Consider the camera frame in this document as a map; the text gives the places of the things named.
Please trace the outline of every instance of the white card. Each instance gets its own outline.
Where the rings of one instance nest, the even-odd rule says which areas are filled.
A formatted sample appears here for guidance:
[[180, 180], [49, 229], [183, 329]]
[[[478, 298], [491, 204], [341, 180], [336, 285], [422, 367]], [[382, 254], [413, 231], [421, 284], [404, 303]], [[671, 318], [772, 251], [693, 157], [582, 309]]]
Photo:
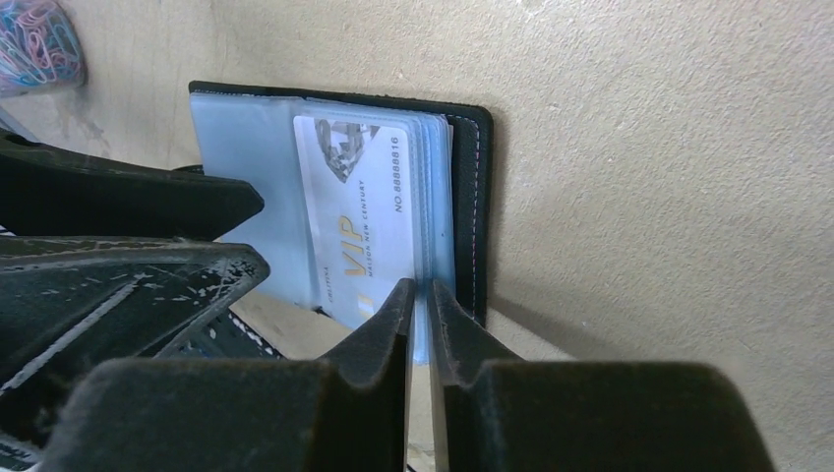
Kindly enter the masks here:
[[293, 126], [322, 310], [356, 328], [415, 276], [408, 134], [311, 116]]

